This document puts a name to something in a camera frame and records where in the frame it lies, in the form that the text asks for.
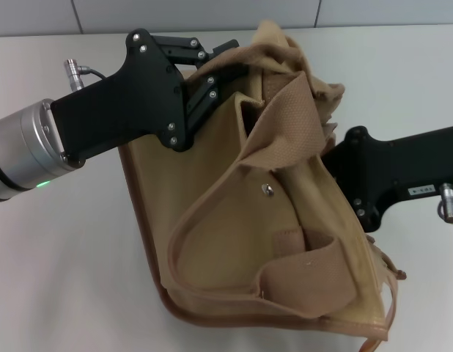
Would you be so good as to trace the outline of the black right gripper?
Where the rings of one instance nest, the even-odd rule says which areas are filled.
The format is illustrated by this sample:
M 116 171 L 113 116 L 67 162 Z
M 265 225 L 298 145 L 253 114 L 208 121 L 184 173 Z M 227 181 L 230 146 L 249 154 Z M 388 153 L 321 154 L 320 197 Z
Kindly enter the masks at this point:
M 365 232 L 392 205 L 434 196 L 438 216 L 453 224 L 453 127 L 380 141 L 357 126 L 322 160 Z

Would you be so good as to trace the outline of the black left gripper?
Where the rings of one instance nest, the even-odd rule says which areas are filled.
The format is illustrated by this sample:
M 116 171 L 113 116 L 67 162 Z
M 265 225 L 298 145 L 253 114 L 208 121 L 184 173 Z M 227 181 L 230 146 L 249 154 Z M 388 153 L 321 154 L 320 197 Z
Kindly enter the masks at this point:
M 184 79 L 175 65 L 200 68 L 238 48 L 237 40 L 208 53 L 196 37 L 152 36 L 137 29 L 125 44 L 125 61 L 116 73 L 51 104 L 70 160 L 86 160 L 148 134 L 157 136 L 164 147 L 186 151 L 228 98 L 232 82 L 248 72 L 245 65 L 236 64 L 202 76 L 186 104 Z

